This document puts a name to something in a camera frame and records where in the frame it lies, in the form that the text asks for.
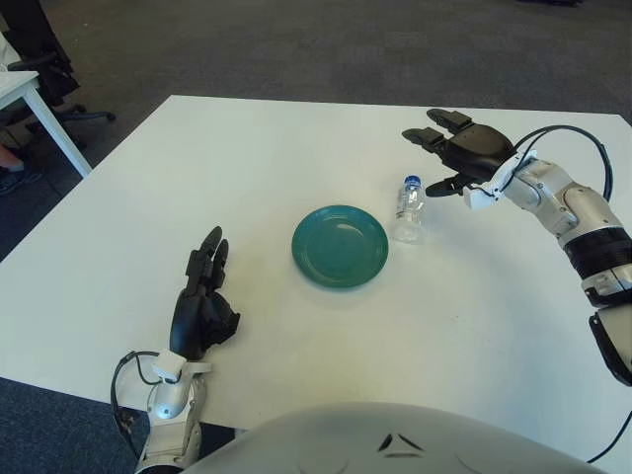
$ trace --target white table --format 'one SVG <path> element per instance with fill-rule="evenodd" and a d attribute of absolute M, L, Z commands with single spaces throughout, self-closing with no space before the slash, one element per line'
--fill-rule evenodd
<path fill-rule="evenodd" d="M 0 72 L 0 109 L 18 99 L 24 99 L 72 166 L 85 178 L 92 168 L 41 99 L 37 89 L 39 86 L 38 74 L 35 71 Z"/>
<path fill-rule="evenodd" d="M 579 458 L 610 442 L 632 405 L 589 329 L 593 309 L 555 239 L 511 202 L 477 213 L 429 199 L 429 241 L 391 243 L 351 291 L 301 276 L 295 225 L 326 204 L 385 226 L 407 174 L 451 174 L 400 136 L 424 108 L 171 97 L 0 266 L 0 375 L 108 401 L 115 364 L 168 343 L 189 251 L 216 224 L 231 245 L 222 289 L 242 313 L 213 348 L 202 419 L 251 428 L 312 405 L 399 402 L 464 414 Z M 461 110 L 517 140 L 551 123 L 607 146 L 612 207 L 632 228 L 632 132 L 617 116 Z M 540 157 L 601 189 L 593 146 L 560 132 Z M 135 368 L 121 401 L 144 407 Z M 599 464 L 629 472 L 631 436 Z"/>

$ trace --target person's foot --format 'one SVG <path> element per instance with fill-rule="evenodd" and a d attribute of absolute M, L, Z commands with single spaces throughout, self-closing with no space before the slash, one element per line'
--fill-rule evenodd
<path fill-rule="evenodd" d="M 9 171 L 0 167 L 0 196 L 11 193 L 21 185 L 34 183 L 41 178 L 41 172 L 32 170 L 27 164 L 20 171 Z"/>

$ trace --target table leg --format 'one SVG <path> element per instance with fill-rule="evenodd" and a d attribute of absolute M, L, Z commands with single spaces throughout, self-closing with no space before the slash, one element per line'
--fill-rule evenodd
<path fill-rule="evenodd" d="M 92 168 L 72 142 L 66 130 L 62 128 L 46 103 L 41 99 L 38 91 L 35 88 L 29 88 L 24 95 L 24 101 L 29 105 L 39 122 L 50 134 L 52 139 L 55 140 L 55 143 L 61 148 L 63 154 L 66 155 L 66 158 L 72 163 L 72 166 L 75 167 L 81 177 L 85 178 L 88 176 Z"/>

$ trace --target black cable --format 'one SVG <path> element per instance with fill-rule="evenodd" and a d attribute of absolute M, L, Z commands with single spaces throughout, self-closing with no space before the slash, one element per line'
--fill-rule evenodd
<path fill-rule="evenodd" d="M 602 459 L 617 444 L 617 442 L 621 439 L 621 437 L 623 436 L 623 432 L 625 432 L 625 429 L 628 428 L 628 425 L 630 424 L 630 420 L 632 420 L 632 411 L 629 413 L 628 418 L 625 419 L 625 422 L 623 422 L 623 426 L 621 427 L 621 430 L 619 430 L 619 433 L 616 434 L 616 436 L 612 440 L 612 443 L 609 444 L 606 449 L 604 449 L 602 452 L 600 452 L 593 459 L 589 459 L 586 462 L 588 464 L 593 464 L 595 461 L 597 461 L 599 459 Z"/>
<path fill-rule="evenodd" d="M 143 382 L 149 385 L 154 385 L 153 382 L 147 381 L 144 375 L 142 374 L 142 370 L 140 369 L 140 361 L 138 359 L 139 356 L 158 356 L 158 353 L 154 353 L 152 351 L 138 351 L 138 352 L 131 351 L 129 354 L 127 354 L 125 357 L 123 357 L 121 360 L 118 361 L 117 368 L 115 368 L 115 373 L 112 376 L 112 383 L 110 384 L 110 406 L 112 407 L 112 415 L 115 419 L 115 424 L 117 425 L 117 429 L 118 429 L 118 432 L 120 433 L 120 436 L 125 441 L 125 444 L 127 444 L 127 447 L 129 448 L 129 450 L 131 451 L 135 459 L 138 459 L 140 457 L 140 454 L 138 453 L 138 450 L 134 446 L 133 442 L 131 441 L 131 423 L 133 422 L 133 420 L 126 418 L 121 413 L 119 400 L 117 399 L 117 379 L 119 378 L 120 370 L 128 362 L 130 362 L 133 358 L 135 358 L 136 366 L 138 368 L 138 374 L 140 375 L 140 378 L 143 380 Z"/>
<path fill-rule="evenodd" d="M 495 198 L 496 195 L 493 195 L 492 193 L 488 193 L 487 191 L 485 191 L 483 188 L 479 187 L 479 186 L 468 186 L 468 188 L 470 190 L 476 190 L 476 191 L 480 191 L 482 192 L 484 195 L 489 196 L 490 198 Z"/>
<path fill-rule="evenodd" d="M 139 356 L 158 356 L 158 353 L 153 353 L 151 351 L 140 351 L 138 353 L 134 353 L 134 358 L 136 359 L 136 368 L 138 368 L 138 375 L 140 375 L 140 379 L 146 385 L 158 385 L 161 382 L 161 380 L 156 380 L 155 382 L 150 382 L 143 375 L 142 368 L 140 368 L 140 357 Z"/>
<path fill-rule="evenodd" d="M 603 162 L 603 169 L 605 172 L 605 183 L 603 185 L 603 198 L 605 200 L 610 201 L 610 197 L 612 196 L 612 187 L 614 186 L 614 179 L 612 177 L 612 165 L 610 164 L 610 159 L 608 158 L 608 154 L 605 151 L 605 146 L 603 146 L 603 143 L 601 143 L 592 133 L 585 131 L 582 128 L 579 128 L 577 126 L 572 126 L 572 125 L 549 125 L 549 126 L 544 126 L 542 128 L 538 128 L 537 130 L 534 130 L 533 132 L 524 136 L 513 147 L 515 149 L 518 149 L 526 140 L 540 133 L 540 135 L 537 136 L 531 142 L 530 146 L 532 146 L 542 136 L 555 130 L 571 130 L 585 136 L 592 143 L 594 143 L 594 146 L 596 146 L 596 149 L 599 152 L 599 156 L 601 157 L 601 161 Z"/>
<path fill-rule="evenodd" d="M 510 178 L 507 180 L 507 182 L 505 183 L 505 185 L 501 188 L 501 193 L 507 189 L 507 186 L 509 186 L 512 183 L 512 180 L 514 179 L 515 173 L 517 173 L 519 171 L 519 169 L 522 167 L 522 162 L 524 162 L 524 159 L 526 158 L 526 155 L 529 154 L 529 151 L 531 151 L 531 148 L 533 148 L 533 145 L 535 144 L 535 142 L 537 140 L 539 140 L 542 136 L 546 135 L 548 133 L 548 131 L 543 131 L 542 133 L 540 133 L 538 136 L 536 136 L 535 138 L 533 138 L 533 141 L 531 141 L 531 143 L 529 143 L 529 146 L 526 147 L 526 151 L 522 154 L 522 156 L 520 157 L 520 161 L 517 162 L 517 165 L 515 165 L 515 168 L 513 168 L 512 171 L 512 175 L 510 176 Z"/>

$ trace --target green plate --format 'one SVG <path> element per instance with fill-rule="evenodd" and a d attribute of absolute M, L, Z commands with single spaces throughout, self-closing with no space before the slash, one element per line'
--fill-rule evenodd
<path fill-rule="evenodd" d="M 388 256 L 388 239 L 370 214 L 349 205 L 330 205 L 298 224 L 292 256 L 312 281 L 350 288 L 379 274 Z"/>

